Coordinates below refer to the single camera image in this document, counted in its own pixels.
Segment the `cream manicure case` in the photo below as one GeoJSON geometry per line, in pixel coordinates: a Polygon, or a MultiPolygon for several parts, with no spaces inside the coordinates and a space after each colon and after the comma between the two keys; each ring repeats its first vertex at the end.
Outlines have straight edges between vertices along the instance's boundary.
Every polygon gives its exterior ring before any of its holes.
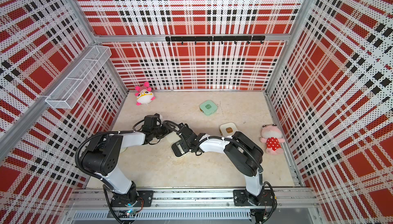
{"type": "Polygon", "coordinates": [[[171,144],[171,150],[175,157],[182,157],[190,152],[188,144],[185,142],[184,135],[176,132],[170,132],[165,136],[166,140],[171,144]]]}
{"type": "Polygon", "coordinates": [[[223,137],[233,136],[238,131],[236,125],[232,122],[222,124],[219,130],[223,137]]]}

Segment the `mint green manicure case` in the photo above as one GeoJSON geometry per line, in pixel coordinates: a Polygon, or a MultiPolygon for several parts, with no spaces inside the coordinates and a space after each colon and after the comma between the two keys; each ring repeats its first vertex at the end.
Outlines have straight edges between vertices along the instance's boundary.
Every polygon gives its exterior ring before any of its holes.
{"type": "Polygon", "coordinates": [[[212,100],[207,100],[203,102],[202,104],[200,104],[199,108],[200,111],[206,116],[210,116],[218,110],[217,105],[212,100]]]}

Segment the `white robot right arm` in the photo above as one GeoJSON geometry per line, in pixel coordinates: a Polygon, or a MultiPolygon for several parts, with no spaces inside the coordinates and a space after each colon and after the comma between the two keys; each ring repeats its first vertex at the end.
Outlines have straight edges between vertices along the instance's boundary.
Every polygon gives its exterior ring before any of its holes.
{"type": "Polygon", "coordinates": [[[176,157],[182,157],[187,153],[201,156],[208,152],[226,155],[245,177],[247,203],[252,206],[271,204],[273,210],[277,208],[277,200],[271,184],[263,181],[264,152],[242,132],[237,131],[232,136],[219,137],[205,133],[197,135],[183,123],[176,124],[165,120],[162,125],[180,138],[171,145],[176,157]]]}

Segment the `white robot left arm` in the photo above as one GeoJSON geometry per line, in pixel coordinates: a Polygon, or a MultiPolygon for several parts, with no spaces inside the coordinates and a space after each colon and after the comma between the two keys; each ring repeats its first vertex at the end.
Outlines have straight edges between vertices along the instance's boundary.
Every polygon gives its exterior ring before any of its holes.
{"type": "Polygon", "coordinates": [[[147,115],[140,129],[131,131],[99,132],[82,142],[75,152],[76,167],[83,173],[103,182],[104,190],[113,194],[110,206],[133,206],[143,203],[136,184],[129,180],[117,166],[121,150],[134,146],[150,145],[153,139],[161,140],[169,130],[162,125],[161,116],[147,115]]]}

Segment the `pink white owl plush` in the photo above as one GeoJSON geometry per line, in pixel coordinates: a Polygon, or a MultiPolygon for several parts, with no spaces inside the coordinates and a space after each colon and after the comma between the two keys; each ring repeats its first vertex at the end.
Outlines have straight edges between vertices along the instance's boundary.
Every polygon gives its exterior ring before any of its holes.
{"type": "Polygon", "coordinates": [[[152,88],[149,84],[149,82],[144,82],[142,86],[136,86],[135,87],[136,93],[136,105],[141,106],[141,105],[148,105],[151,103],[153,100],[156,99],[154,93],[152,92],[152,88]]]}

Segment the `pink frog plush red dress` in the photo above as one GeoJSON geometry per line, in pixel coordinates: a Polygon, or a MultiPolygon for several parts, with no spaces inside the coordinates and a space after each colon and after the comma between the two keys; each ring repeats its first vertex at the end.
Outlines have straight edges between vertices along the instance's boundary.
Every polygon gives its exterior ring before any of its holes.
{"type": "Polygon", "coordinates": [[[264,125],[261,130],[261,143],[266,144],[266,152],[270,155],[283,154],[282,143],[285,142],[281,130],[275,125],[264,125]]]}

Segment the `black wall hook rail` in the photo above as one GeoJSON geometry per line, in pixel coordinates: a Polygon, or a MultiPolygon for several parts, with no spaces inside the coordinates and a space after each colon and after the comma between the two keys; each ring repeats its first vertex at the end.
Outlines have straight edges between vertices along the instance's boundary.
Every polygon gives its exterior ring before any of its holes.
{"type": "Polygon", "coordinates": [[[224,41],[265,41],[266,36],[170,36],[165,37],[166,42],[224,42],[224,41]]]}

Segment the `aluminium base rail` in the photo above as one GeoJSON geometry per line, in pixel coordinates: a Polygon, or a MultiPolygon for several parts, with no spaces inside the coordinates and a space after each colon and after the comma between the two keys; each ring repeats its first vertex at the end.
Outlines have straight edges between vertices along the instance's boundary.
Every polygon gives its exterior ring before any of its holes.
{"type": "Polygon", "coordinates": [[[114,207],[123,222],[323,224],[317,198],[310,188],[278,187],[275,196],[262,194],[253,206],[243,188],[142,188],[145,204],[114,207]]]}

